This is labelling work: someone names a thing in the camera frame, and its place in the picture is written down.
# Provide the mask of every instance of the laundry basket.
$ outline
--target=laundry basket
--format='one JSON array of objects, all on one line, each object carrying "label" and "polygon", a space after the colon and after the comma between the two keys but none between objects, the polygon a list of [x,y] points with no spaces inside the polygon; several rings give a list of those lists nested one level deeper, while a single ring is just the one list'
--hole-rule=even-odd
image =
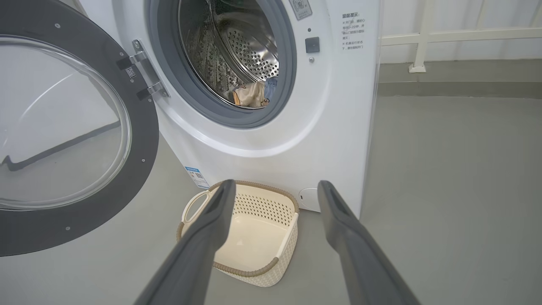
[{"label": "laundry basket", "polygon": [[[220,183],[194,196],[183,211],[177,230],[179,241],[204,210]],[[236,195],[228,239],[216,251],[213,266],[260,287],[270,287],[282,278],[298,239],[297,201],[280,189],[236,181]],[[196,213],[186,218],[194,202],[206,196]]]}]

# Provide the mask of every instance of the sticker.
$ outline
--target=sticker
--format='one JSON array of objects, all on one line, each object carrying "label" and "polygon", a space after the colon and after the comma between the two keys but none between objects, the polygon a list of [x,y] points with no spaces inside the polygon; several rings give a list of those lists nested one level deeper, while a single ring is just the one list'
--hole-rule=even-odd
[{"label": "sticker", "polygon": [[188,173],[192,177],[192,180],[194,180],[194,183],[198,187],[209,188],[209,184],[207,183],[199,169],[188,166],[185,166],[184,168],[186,168],[186,171],[188,171]]},{"label": "sticker", "polygon": [[342,13],[340,21],[340,43],[341,50],[352,52],[363,49],[365,37],[365,18],[357,11]]},{"label": "sticker", "polygon": [[298,20],[312,15],[311,6],[308,4],[308,0],[290,0],[290,4],[294,9],[295,17]]},{"label": "sticker", "polygon": [[132,79],[136,77],[136,73],[134,72],[134,69],[132,67],[126,69],[126,73],[128,73],[128,76]]}]

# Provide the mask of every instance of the basket handle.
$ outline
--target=basket handle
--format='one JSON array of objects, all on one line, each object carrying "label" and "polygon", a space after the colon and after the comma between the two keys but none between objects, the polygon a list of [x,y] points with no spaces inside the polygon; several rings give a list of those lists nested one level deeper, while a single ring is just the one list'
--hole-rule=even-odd
[{"label": "basket handle", "polygon": [[[182,222],[184,222],[184,224],[188,225],[189,223],[191,223],[194,219],[196,219],[199,216],[199,214],[201,213],[203,208],[207,205],[207,202],[209,202],[209,199],[211,198],[210,194],[211,194],[211,192],[209,192],[208,190],[204,190],[203,192],[196,194],[194,197],[192,197],[192,199],[190,199],[190,201],[188,202],[188,204],[184,208],[183,216],[181,218],[181,220],[182,220]],[[194,215],[192,215],[192,217],[190,217],[190,219],[187,220],[186,215],[188,214],[188,210],[190,210],[190,208],[192,207],[194,202],[196,202],[196,200],[198,200],[200,197],[202,197],[204,195],[207,196],[207,198],[205,198],[205,201],[198,208],[198,210],[194,213]]]}]

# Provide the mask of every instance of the concrete floor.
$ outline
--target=concrete floor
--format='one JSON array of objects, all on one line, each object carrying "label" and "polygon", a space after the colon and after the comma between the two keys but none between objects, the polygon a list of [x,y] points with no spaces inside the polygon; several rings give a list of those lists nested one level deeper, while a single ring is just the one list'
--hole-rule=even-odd
[{"label": "concrete floor", "polygon": [[[424,304],[536,304],[542,284],[539,100],[377,100],[362,223]],[[175,244],[201,189],[161,138],[143,189],[64,245],[0,258],[2,304],[130,304]],[[301,211],[283,279],[213,270],[206,304],[348,304],[320,214]]]}]

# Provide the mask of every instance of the front-load washing machine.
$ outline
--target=front-load washing machine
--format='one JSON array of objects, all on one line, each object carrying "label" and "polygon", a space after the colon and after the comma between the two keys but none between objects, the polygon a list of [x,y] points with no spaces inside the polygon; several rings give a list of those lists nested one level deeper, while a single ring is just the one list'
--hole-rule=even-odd
[{"label": "front-load washing machine", "polygon": [[[199,187],[259,182],[318,211],[329,180],[359,215],[378,0],[79,2],[86,16],[56,0],[2,5],[0,223],[41,225],[3,254],[64,243],[119,212],[152,167],[158,126]],[[85,179],[55,176],[66,173]],[[73,217],[87,223],[52,221]]]}]

